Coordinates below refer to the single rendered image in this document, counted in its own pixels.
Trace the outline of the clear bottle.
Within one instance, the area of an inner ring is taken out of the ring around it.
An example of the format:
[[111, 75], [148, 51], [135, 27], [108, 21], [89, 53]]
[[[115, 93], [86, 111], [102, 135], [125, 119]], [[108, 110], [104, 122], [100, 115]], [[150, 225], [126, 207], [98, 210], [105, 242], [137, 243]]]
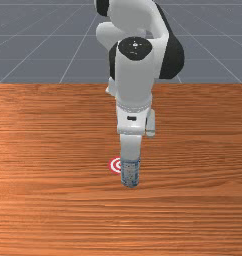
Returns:
[[121, 183], [129, 188], [139, 184], [140, 160], [121, 160]]

